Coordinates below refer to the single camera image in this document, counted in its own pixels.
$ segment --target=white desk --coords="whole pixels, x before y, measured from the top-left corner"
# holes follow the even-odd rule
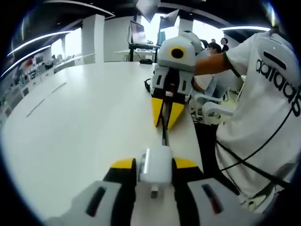
[[[139,56],[143,59],[143,58],[146,58],[146,56],[151,56],[152,59],[154,59],[155,57],[155,51],[153,50],[139,50],[139,49],[136,49],[135,50]],[[128,61],[127,57],[130,53],[130,50],[129,49],[125,49],[125,50],[122,50],[122,51],[118,51],[118,52],[114,52],[115,54],[117,55],[123,55],[124,56],[124,61]]]
[[[21,196],[41,219],[67,211],[72,198],[102,180],[115,161],[139,161],[146,148],[161,145],[143,83],[152,72],[153,65],[136,62],[66,68],[15,107],[2,129],[3,156]],[[169,132],[169,141],[175,156],[200,166],[186,110]],[[172,187],[163,200],[152,200],[144,185],[136,190],[132,225],[179,225]]]

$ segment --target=ceiling light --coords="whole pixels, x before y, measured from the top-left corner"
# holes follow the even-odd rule
[[[45,47],[43,47],[43,48],[40,48],[40,49],[38,49],[38,50],[36,50],[36,51],[33,51],[32,53],[27,54],[26,56],[22,57],[21,59],[19,59],[18,61],[16,61],[14,64],[12,64],[12,65],[11,65],[11,66],[3,73],[0,77],[2,77],[2,76],[3,76],[6,72],[8,72],[10,69],[14,68],[18,63],[20,63],[20,62],[22,62],[23,60],[25,60],[27,57],[30,57],[30,56],[36,54],[37,52],[40,52],[41,50],[44,50],[44,49],[49,48],[49,47],[51,47],[51,45],[45,46]]]
[[[246,30],[259,30],[259,31],[266,31],[268,32],[271,30],[267,27],[257,27],[257,26],[236,26],[236,27],[225,27],[221,28],[221,31],[229,31],[229,30],[238,30],[238,29],[246,29]]]
[[[42,35],[42,36],[40,36],[40,37],[37,37],[37,38],[35,38],[35,39],[32,39],[32,40],[30,40],[30,41],[28,41],[28,42],[22,44],[21,46],[18,46],[18,47],[15,48],[13,51],[11,51],[7,56],[9,56],[10,54],[12,54],[12,53],[14,53],[14,52],[16,52],[16,51],[18,51],[18,50],[20,50],[20,49],[22,49],[24,46],[27,46],[27,45],[29,45],[29,44],[31,44],[31,43],[33,43],[33,42],[35,42],[35,41],[38,41],[38,40],[40,40],[40,39],[47,38],[47,37],[50,37],[50,36],[53,36],[53,35],[58,35],[58,34],[66,34],[66,33],[70,33],[70,32],[72,32],[72,31],[55,32],[55,33],[51,33],[51,34],[45,34],[45,35]]]

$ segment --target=ceiling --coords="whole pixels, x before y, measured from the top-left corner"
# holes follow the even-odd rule
[[[81,20],[93,14],[109,15],[95,8],[98,7],[112,12],[116,17],[134,15],[137,13],[135,3],[137,0],[74,0],[73,2],[84,3],[83,5],[69,3],[43,3],[41,2],[34,9],[29,11],[19,27],[16,28],[12,43],[8,47],[7,53],[11,48],[16,48],[33,38],[44,34],[58,31],[75,30],[81,23],[70,25],[72,22]],[[257,0],[161,0],[159,12],[170,12],[173,8],[191,10],[195,19],[211,24],[217,28],[223,28],[231,25],[257,25],[271,27],[265,12]],[[240,31],[226,32],[230,37],[242,42],[254,32]],[[55,40],[61,38],[55,36],[34,42],[27,47],[10,55],[7,64],[20,59],[28,53],[31,53],[45,45],[52,44]]]

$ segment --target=window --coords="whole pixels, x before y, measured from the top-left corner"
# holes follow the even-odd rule
[[[221,31],[220,29],[198,20],[193,21],[192,32],[195,33],[199,39],[204,39],[208,43],[211,42],[211,39],[215,39],[216,43],[220,46],[221,39],[224,37],[223,31]]]
[[[78,28],[65,37],[66,57],[81,54],[81,28]]]
[[[150,23],[143,16],[141,17],[141,25],[144,26],[146,39],[152,41],[154,44],[157,43],[161,16],[165,16],[165,14],[156,13]],[[174,27],[161,29],[162,32],[165,32],[166,39],[171,39],[173,37],[178,36],[179,24],[180,24],[180,17],[178,16],[174,24]]]
[[[61,39],[55,41],[51,45],[51,55],[55,55],[55,57],[57,58],[57,56],[60,55],[60,54],[63,56],[63,47],[62,47],[62,40]]]

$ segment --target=person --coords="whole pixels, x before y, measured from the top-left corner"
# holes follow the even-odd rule
[[[240,102],[229,120],[219,125],[195,124],[204,177],[217,179],[245,200],[256,196],[270,181],[238,164],[226,149],[275,175],[297,159],[301,148],[300,87],[261,59],[258,44],[269,37],[293,49],[281,33],[261,32],[227,52],[196,62],[197,77],[229,69],[236,76],[246,75]],[[298,73],[289,76],[300,79]]]
[[[219,54],[222,52],[222,48],[219,44],[215,42],[211,42],[208,44],[208,53],[210,56],[214,54]],[[193,83],[192,87],[197,92],[203,92],[205,95],[212,96],[216,87],[216,79],[214,79],[214,75],[208,74],[206,76],[196,76],[195,83]]]
[[[228,39],[227,38],[222,38],[221,39],[221,44],[223,45],[222,53],[229,50],[229,46],[227,45],[228,44]]]

